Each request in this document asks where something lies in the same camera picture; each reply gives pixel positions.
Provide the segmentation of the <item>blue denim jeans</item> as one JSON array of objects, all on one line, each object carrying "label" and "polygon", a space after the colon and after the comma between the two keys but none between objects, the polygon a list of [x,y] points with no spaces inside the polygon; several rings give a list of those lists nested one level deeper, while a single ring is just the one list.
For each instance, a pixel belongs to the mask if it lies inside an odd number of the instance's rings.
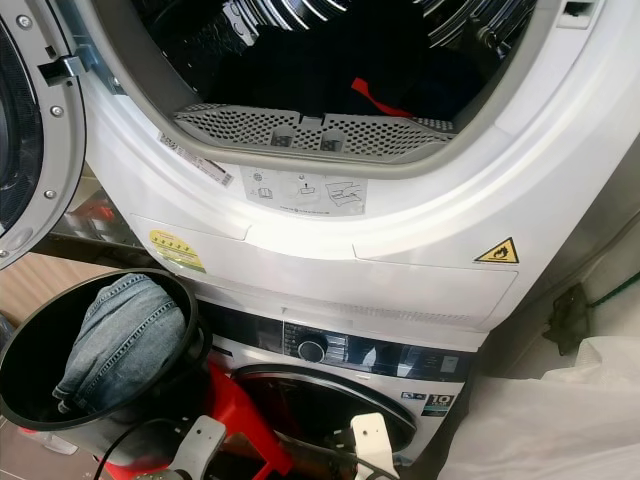
[{"label": "blue denim jeans", "polygon": [[87,308],[63,376],[60,413],[97,413],[128,401],[161,374],[186,335],[186,316],[151,276],[129,273]]}]

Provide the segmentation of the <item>white washing machine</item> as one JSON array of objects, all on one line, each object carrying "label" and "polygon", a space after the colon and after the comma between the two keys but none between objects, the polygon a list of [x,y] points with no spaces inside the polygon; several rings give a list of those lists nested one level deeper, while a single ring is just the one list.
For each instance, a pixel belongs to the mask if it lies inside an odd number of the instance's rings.
[{"label": "white washing machine", "polygon": [[[198,302],[212,320],[211,361],[284,438],[330,447],[353,416],[381,413],[394,465],[410,466],[438,433],[474,365],[472,352],[334,332]],[[328,339],[320,364],[298,358],[305,335]]]}]

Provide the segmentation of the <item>round glass dryer door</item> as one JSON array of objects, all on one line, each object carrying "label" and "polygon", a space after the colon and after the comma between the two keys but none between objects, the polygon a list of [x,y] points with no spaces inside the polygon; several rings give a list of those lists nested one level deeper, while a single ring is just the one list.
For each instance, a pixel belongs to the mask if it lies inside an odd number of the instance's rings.
[{"label": "round glass dryer door", "polygon": [[84,160],[84,64],[52,0],[0,0],[0,266],[55,227]]}]

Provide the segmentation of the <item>black plastic bucket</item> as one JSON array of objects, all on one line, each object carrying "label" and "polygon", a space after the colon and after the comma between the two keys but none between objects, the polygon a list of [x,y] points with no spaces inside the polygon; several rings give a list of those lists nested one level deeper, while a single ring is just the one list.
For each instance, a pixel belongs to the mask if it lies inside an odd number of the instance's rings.
[{"label": "black plastic bucket", "polygon": [[[52,390],[96,294],[125,274],[151,276],[186,316],[182,342],[161,374],[145,389],[110,410],[60,413]],[[3,351],[0,406],[6,420],[19,428],[51,433],[114,465],[151,468],[169,465],[183,435],[198,416],[211,380],[206,365],[211,340],[198,316],[196,298],[168,271],[127,269],[93,276],[61,292],[28,317]]]}]

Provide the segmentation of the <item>yellow green energy sticker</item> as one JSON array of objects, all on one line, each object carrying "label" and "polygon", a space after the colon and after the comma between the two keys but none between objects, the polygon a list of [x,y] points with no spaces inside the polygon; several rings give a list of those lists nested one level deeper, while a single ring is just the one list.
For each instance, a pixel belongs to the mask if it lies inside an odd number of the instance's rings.
[{"label": "yellow green energy sticker", "polygon": [[195,248],[168,230],[151,230],[148,233],[148,241],[166,261],[173,262],[180,268],[206,273],[204,262],[200,260]]}]

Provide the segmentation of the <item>white barcode label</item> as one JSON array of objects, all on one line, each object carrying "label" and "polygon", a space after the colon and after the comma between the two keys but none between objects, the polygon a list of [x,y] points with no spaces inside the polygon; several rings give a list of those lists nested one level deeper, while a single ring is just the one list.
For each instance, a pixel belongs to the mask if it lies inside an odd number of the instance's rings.
[{"label": "white barcode label", "polygon": [[205,173],[207,177],[210,177],[215,183],[220,184],[220,186],[229,187],[230,183],[233,182],[233,175],[230,174],[228,170],[225,170],[223,166],[215,164],[214,161],[206,159],[206,157],[192,154],[192,152],[187,151],[186,148],[182,148],[178,143],[170,140],[164,133],[160,133],[159,136],[157,136],[157,140],[163,143],[164,146],[169,147],[169,150],[172,150],[174,154],[183,157],[187,163],[196,166],[197,169],[200,169],[202,173]]}]

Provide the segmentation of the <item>red plastic stool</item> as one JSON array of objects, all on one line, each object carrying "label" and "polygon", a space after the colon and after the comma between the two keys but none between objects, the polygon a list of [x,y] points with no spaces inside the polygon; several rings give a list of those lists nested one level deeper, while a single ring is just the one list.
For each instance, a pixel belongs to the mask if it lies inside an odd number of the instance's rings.
[{"label": "red plastic stool", "polygon": [[[262,465],[259,471],[251,477],[251,480],[271,480],[273,475],[284,477],[291,474],[294,467],[291,454],[285,452],[282,439],[269,428],[264,417],[253,406],[248,394],[239,387],[236,381],[230,379],[224,367],[215,365],[214,362],[211,362],[209,367],[211,384],[204,402],[204,407],[206,408],[205,416],[223,422],[225,428],[227,428],[227,438],[229,436],[243,436],[243,439],[253,448],[253,451],[259,454]],[[192,426],[189,426],[187,430],[177,429],[183,435],[183,439],[188,431],[192,429]],[[207,467],[207,480],[214,480],[211,470],[214,460]],[[101,474],[108,474],[111,480],[160,480],[161,472],[164,472],[170,463],[151,468],[124,467],[114,465],[109,461],[109,454],[104,454],[100,458],[99,468],[97,468],[93,476],[100,477]]]}]

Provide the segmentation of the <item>grey pictogram instruction sticker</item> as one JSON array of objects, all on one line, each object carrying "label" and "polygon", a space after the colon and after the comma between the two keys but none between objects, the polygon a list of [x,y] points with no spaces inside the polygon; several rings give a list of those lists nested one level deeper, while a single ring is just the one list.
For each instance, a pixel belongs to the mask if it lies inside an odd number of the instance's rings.
[{"label": "grey pictogram instruction sticker", "polygon": [[298,215],[344,218],[365,214],[367,183],[360,178],[278,172],[243,166],[247,200]]}]

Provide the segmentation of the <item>round washer control knob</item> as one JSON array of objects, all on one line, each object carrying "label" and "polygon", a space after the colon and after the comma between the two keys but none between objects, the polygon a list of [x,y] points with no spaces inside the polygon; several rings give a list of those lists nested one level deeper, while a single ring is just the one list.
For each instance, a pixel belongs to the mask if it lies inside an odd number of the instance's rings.
[{"label": "round washer control knob", "polygon": [[328,339],[324,335],[305,335],[301,340],[298,340],[294,352],[302,360],[320,364],[325,360],[328,347]]}]

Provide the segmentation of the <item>grey perforated lint filter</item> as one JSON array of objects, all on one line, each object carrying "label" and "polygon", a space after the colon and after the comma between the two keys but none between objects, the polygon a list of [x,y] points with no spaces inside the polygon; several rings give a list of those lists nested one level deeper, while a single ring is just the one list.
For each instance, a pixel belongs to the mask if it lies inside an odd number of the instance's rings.
[{"label": "grey perforated lint filter", "polygon": [[448,145],[453,122],[401,116],[325,114],[224,104],[189,105],[174,123],[196,140],[244,151],[297,152],[334,163],[412,163]]}]

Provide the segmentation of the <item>red cloth strip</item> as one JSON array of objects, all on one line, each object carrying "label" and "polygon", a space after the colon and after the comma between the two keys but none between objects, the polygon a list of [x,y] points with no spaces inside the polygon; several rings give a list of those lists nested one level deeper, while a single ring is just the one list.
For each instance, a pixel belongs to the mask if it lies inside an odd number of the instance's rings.
[{"label": "red cloth strip", "polygon": [[351,88],[353,91],[360,93],[361,96],[364,96],[365,99],[369,101],[376,110],[379,110],[381,114],[388,116],[401,116],[401,118],[412,118],[413,116],[411,111],[393,108],[392,105],[387,105],[384,104],[384,102],[375,100],[375,97],[371,95],[369,83],[367,83],[364,78],[353,78]]}]

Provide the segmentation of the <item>white tumble dryer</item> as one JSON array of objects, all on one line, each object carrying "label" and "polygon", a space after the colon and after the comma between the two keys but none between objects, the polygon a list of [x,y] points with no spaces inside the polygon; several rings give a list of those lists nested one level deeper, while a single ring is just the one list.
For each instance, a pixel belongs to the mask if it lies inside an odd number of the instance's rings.
[{"label": "white tumble dryer", "polygon": [[[475,348],[561,250],[640,137],[640,0],[56,0],[87,55],[87,160],[142,247],[207,301],[375,337]],[[448,49],[486,86],[412,163],[210,145],[174,123],[251,47],[334,61]],[[229,187],[157,140],[233,175]],[[367,179],[365,214],[247,200],[241,168]],[[148,241],[168,230],[206,273]],[[515,239],[520,264],[475,262]]]}]

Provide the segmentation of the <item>yellow triangle warning sticker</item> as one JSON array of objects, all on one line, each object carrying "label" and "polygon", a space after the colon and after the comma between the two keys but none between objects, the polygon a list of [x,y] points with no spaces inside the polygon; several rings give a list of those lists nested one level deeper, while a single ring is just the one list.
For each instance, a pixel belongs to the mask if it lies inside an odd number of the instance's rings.
[{"label": "yellow triangle warning sticker", "polygon": [[490,247],[484,253],[480,253],[475,262],[485,262],[485,264],[520,264],[520,257],[515,246],[515,239],[507,237],[502,242]]}]

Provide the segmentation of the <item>white plastic sheet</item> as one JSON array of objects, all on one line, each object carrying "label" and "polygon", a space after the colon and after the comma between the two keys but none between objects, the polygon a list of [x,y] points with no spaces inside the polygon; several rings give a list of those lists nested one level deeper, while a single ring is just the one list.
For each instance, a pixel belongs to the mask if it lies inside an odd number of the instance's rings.
[{"label": "white plastic sheet", "polygon": [[640,480],[640,337],[588,338],[571,367],[477,385],[438,480]]}]

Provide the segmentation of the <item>black wall valve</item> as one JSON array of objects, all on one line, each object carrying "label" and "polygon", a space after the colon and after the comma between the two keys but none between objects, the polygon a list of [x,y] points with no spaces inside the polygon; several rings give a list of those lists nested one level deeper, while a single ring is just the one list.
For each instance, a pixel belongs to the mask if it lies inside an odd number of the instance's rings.
[{"label": "black wall valve", "polygon": [[591,333],[593,307],[582,284],[573,284],[559,294],[547,320],[547,330],[541,335],[556,344],[559,356],[575,352]]}]

